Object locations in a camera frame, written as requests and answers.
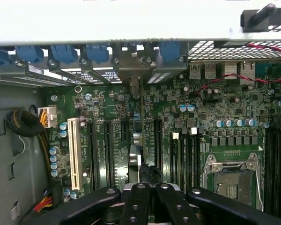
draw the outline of capacitor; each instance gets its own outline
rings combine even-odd
[[[59,167],[59,161],[56,161],[55,163],[50,164],[50,168],[52,170],[56,170]]]
[[[79,117],[79,122],[85,122],[86,121],[86,117],[85,116],[80,116]]]
[[[51,99],[52,102],[57,102],[57,101],[58,101],[57,95],[52,95],[52,96],[50,97],[50,99]]]
[[[232,98],[230,98],[230,103],[237,103],[237,102],[239,102],[239,101],[240,101],[240,99],[237,98],[237,97],[232,97]]]
[[[67,136],[67,130],[62,130],[60,132],[60,137],[66,137]]]
[[[254,120],[253,120],[253,119],[246,119],[246,120],[245,120],[245,124],[246,124],[247,126],[253,127],[253,126],[254,126]]]
[[[84,96],[84,98],[85,98],[85,100],[90,101],[90,100],[92,100],[93,97],[92,97],[91,94],[87,93],[87,94]]]
[[[60,128],[61,130],[66,130],[66,129],[67,129],[67,123],[66,123],[66,122],[61,123],[60,126],[59,126],[59,128]]]
[[[52,177],[57,177],[60,174],[60,169],[57,168],[56,170],[51,171],[51,176]]]
[[[59,160],[59,154],[50,156],[50,162],[55,163],[57,160]]]
[[[269,128],[269,127],[270,127],[270,124],[267,123],[267,122],[260,122],[260,123],[259,123],[259,126],[262,127],[262,128]]]
[[[90,171],[90,169],[88,168],[88,167],[86,167],[85,169],[84,169],[84,171],[83,171],[83,176],[84,177],[87,177],[88,176],[88,174],[89,174],[89,171]]]
[[[74,192],[74,191],[71,191],[70,197],[71,197],[72,199],[76,199],[76,198],[77,198],[77,193]]]
[[[55,155],[55,154],[59,153],[59,147],[54,146],[54,147],[50,148],[49,153],[50,153],[50,155]]]
[[[180,112],[185,112],[186,106],[185,105],[178,105],[178,109],[180,110]]]
[[[267,90],[268,95],[273,95],[275,93],[274,89]]]
[[[281,100],[274,100],[273,105],[276,107],[281,107]]]
[[[221,120],[215,120],[214,125],[217,126],[218,128],[221,128],[223,126],[223,121]]]
[[[88,125],[87,125],[87,123],[86,122],[81,122],[80,123],[80,127],[81,128],[86,128]]]
[[[70,194],[71,194],[71,190],[69,189],[64,190],[64,196],[70,196]]]
[[[232,121],[231,120],[224,120],[224,126],[225,127],[231,127],[232,126]]]
[[[74,108],[75,109],[82,109],[82,103],[81,102],[75,103]]]
[[[242,87],[242,91],[250,91],[253,90],[253,86],[252,85],[246,85]]]
[[[234,120],[234,125],[237,127],[242,127],[243,124],[244,123],[242,120],[239,120],[239,119]]]
[[[193,112],[195,110],[195,107],[193,105],[187,105],[186,108],[189,112]]]

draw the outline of white pci slot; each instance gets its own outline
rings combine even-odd
[[[70,149],[72,190],[80,190],[80,188],[82,187],[82,164],[79,120],[78,118],[70,118],[67,120],[67,124]]]

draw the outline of pci slot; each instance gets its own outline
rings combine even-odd
[[[90,122],[87,126],[88,130],[88,154],[89,154],[89,168],[90,168],[90,189],[96,191],[100,188],[100,170],[98,162],[98,147],[96,136],[96,123]]]
[[[129,121],[122,120],[121,121],[121,140],[126,142],[129,140]]]
[[[154,120],[155,166],[163,171],[162,120]]]
[[[70,118],[67,120],[67,123],[68,123],[72,189],[80,190],[82,188],[82,162],[81,162],[79,120],[78,118]]]
[[[114,186],[114,150],[112,121],[104,122],[105,161],[107,186]]]

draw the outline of white power connector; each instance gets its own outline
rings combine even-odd
[[[37,113],[38,115],[40,115],[40,113],[42,111],[46,111],[47,112],[47,116],[45,118],[45,128],[53,128],[57,126],[57,114],[56,114],[56,107],[42,107],[42,108],[38,108],[37,109]]]

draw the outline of metal chassis wall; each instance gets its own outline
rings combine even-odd
[[[0,225],[17,224],[47,186],[46,168],[37,138],[30,138],[29,150],[13,156],[14,134],[8,128],[4,132],[6,113],[15,108],[28,110],[32,104],[43,106],[35,89],[0,85]],[[8,171],[12,163],[14,178],[11,179]],[[12,220],[11,209],[15,202],[20,204],[21,215]]]
[[[281,40],[281,32],[243,33],[241,30],[242,11],[261,9],[266,3],[258,0],[4,0],[0,1],[0,46],[161,39]],[[281,0],[274,3],[281,8]]]

